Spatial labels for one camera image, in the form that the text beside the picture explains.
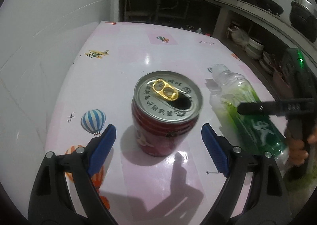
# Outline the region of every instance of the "green fabric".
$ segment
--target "green fabric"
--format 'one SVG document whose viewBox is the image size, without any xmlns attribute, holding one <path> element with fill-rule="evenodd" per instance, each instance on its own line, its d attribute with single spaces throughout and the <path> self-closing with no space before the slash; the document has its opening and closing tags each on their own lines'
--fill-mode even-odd
<svg viewBox="0 0 317 225">
<path fill-rule="evenodd" d="M 284 176 L 284 183 L 288 192 L 308 188 L 313 181 L 317 179 L 317 164 L 315 163 L 312 172 L 305 174 L 300 179 L 289 181 L 288 177 L 289 173 L 286 172 Z"/>
</svg>

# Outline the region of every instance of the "can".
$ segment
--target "can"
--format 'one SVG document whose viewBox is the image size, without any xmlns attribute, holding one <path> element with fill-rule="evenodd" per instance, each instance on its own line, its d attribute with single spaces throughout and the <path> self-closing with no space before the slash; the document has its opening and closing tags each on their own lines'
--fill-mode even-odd
<svg viewBox="0 0 317 225">
<path fill-rule="evenodd" d="M 200 89 L 184 75 L 156 71 L 143 76 L 132 100 L 139 147 L 152 156 L 171 154 L 196 124 L 201 108 Z"/>
</svg>

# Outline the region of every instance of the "frying pan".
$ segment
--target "frying pan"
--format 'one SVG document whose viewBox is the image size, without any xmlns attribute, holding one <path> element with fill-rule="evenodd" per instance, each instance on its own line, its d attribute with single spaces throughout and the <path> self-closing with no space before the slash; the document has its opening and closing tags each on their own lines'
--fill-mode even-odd
<svg viewBox="0 0 317 225">
<path fill-rule="evenodd" d="M 284 9 L 278 5 L 275 1 L 272 0 L 259 0 L 258 6 L 273 15 L 281 15 Z"/>
</svg>

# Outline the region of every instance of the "can rim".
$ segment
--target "can rim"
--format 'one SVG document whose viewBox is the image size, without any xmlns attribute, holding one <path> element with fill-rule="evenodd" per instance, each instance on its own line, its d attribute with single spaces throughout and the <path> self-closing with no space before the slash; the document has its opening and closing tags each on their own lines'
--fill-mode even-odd
<svg viewBox="0 0 317 225">
<path fill-rule="evenodd" d="M 141 105 L 140 105 L 140 102 L 138 101 L 137 99 L 137 96 L 138 96 L 138 91 L 140 89 L 140 85 L 142 85 L 143 83 L 145 83 L 147 80 L 148 80 L 148 75 L 153 75 L 155 76 L 155 73 L 162 73 L 162 72 L 166 72 L 167 74 L 175 74 L 175 75 L 180 75 L 181 77 L 184 77 L 186 78 L 190 84 L 191 84 L 191 87 L 192 89 L 195 91 L 196 95 L 198 98 L 201 99 L 201 102 L 200 104 L 198 105 L 198 108 L 195 110 L 195 112 L 193 114 L 191 114 L 190 116 L 187 116 L 185 119 L 182 119 L 182 120 L 163 120 L 163 119 L 160 119 L 159 117 L 157 116 L 154 116 L 153 114 L 151 114 L 150 112 L 147 112 Z M 159 70 L 159 71 L 154 71 L 154 72 L 149 72 L 147 74 L 145 74 L 143 77 L 141 77 L 138 82 L 136 83 L 135 87 L 134 87 L 134 95 L 133 95 L 133 100 L 135 101 L 137 107 L 140 109 L 140 111 L 142 113 L 144 113 L 145 115 L 147 116 L 150 116 L 151 118 L 155 119 L 155 120 L 158 120 L 159 122 L 162 122 L 162 123 L 165 123 L 165 124 L 181 124 L 181 123 L 185 123 L 185 122 L 188 122 L 188 121 L 191 121 L 193 119 L 195 119 L 201 109 L 202 109 L 202 106 L 203 106 L 203 97 L 202 97 L 202 93 L 199 89 L 199 87 L 196 85 L 196 83 L 194 81 L 192 81 L 190 78 L 186 77 L 185 75 L 182 75 L 180 73 L 177 73 L 177 72 L 174 72 L 174 71 L 168 71 L 168 70 Z"/>
</svg>

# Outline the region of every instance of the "blue gripper pad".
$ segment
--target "blue gripper pad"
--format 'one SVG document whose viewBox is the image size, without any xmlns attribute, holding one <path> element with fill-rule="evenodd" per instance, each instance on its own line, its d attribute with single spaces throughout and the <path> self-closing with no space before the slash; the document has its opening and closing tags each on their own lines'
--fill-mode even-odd
<svg viewBox="0 0 317 225">
<path fill-rule="evenodd" d="M 218 136 L 208 123 L 202 126 L 201 137 L 217 171 L 228 177 L 230 173 L 229 159 L 226 154 L 228 149 L 222 149 L 219 144 L 219 140 L 226 140 L 226 138 Z"/>
<path fill-rule="evenodd" d="M 101 140 L 90 156 L 89 167 L 87 173 L 89 177 L 92 177 L 94 174 L 98 173 L 105 162 L 114 142 L 116 139 L 116 128 L 114 125 L 109 124 L 106 128 L 107 132 L 101 135 Z"/>
</svg>

